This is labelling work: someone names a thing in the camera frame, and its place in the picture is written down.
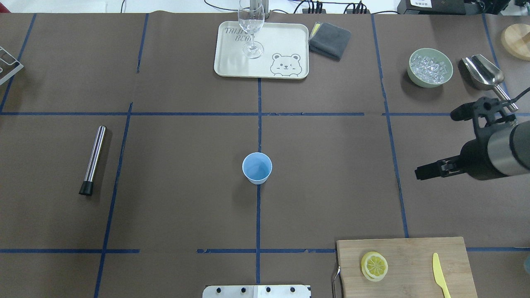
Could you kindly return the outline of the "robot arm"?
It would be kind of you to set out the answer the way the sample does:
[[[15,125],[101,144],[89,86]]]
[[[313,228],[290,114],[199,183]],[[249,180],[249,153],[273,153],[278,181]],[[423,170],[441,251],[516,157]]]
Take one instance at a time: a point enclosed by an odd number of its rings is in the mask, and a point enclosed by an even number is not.
[[[477,128],[476,138],[459,155],[419,166],[418,180],[466,173],[476,180],[492,180],[529,173],[529,122]]]

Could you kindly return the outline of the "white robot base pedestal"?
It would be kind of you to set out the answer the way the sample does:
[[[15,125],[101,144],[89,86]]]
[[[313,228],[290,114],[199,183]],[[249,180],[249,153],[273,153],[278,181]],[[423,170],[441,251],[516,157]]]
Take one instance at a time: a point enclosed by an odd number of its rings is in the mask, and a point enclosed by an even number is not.
[[[308,285],[211,285],[202,293],[203,298],[311,298]]]

